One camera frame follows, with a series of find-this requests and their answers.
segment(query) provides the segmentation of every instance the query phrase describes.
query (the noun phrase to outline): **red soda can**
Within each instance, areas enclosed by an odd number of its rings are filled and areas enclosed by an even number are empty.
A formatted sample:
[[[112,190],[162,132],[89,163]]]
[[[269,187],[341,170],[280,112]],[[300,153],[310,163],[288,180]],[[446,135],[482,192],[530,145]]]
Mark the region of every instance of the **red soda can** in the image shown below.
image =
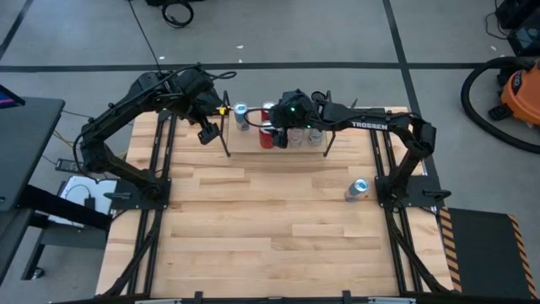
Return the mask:
[[[270,109],[271,107],[276,106],[275,103],[271,101],[267,101],[262,104],[262,111],[261,111],[261,122],[269,121],[270,120]]]
[[[262,122],[262,128],[259,128],[259,140],[261,141],[261,147],[264,149],[273,148],[272,130],[271,122]]]

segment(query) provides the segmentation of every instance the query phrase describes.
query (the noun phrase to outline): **black desk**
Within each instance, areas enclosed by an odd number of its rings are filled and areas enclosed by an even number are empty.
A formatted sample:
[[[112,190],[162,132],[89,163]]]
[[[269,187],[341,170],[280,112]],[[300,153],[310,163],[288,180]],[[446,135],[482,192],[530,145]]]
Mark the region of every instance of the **black desk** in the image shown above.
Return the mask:
[[[0,110],[0,284],[28,225],[46,228],[39,210],[108,231],[111,218],[28,185],[60,119],[63,100],[24,98]]]

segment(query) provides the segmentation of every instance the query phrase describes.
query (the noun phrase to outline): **blue can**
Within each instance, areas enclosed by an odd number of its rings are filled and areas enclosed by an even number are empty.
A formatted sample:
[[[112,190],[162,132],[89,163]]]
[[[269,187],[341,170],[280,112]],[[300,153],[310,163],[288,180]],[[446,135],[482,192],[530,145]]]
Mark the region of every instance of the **blue can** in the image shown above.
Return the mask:
[[[354,181],[345,191],[345,200],[348,202],[358,202],[360,198],[365,196],[370,185],[365,179],[359,178]]]
[[[236,127],[241,131],[247,131],[250,129],[250,125],[244,119],[244,114],[247,112],[247,104],[236,103],[233,107],[235,112]]]

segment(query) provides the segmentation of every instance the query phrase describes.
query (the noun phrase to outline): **black mat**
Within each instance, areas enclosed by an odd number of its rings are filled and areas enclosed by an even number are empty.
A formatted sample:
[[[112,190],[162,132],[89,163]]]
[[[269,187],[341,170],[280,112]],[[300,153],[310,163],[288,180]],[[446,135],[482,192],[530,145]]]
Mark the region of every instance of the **black mat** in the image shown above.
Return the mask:
[[[514,221],[507,214],[449,211],[462,293],[531,299]]]

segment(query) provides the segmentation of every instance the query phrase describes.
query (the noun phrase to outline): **silver can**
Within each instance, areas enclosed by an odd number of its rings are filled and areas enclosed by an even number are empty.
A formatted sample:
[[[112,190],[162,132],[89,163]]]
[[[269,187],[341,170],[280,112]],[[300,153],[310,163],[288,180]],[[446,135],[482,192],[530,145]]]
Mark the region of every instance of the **silver can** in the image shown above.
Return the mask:
[[[315,129],[315,128],[311,128],[310,129],[310,137],[307,138],[307,143],[311,147],[320,146],[321,143],[322,143],[322,132]]]
[[[302,140],[304,140],[304,129],[291,128],[287,135],[289,137],[289,147],[298,148],[302,145]]]
[[[368,182],[363,178],[359,178],[345,191],[345,200],[348,202],[358,202],[367,194],[369,188],[370,185]]]
[[[236,103],[233,107],[235,112],[236,127],[241,131],[247,131],[250,129],[250,125],[244,119],[244,114],[247,112],[247,104]]]

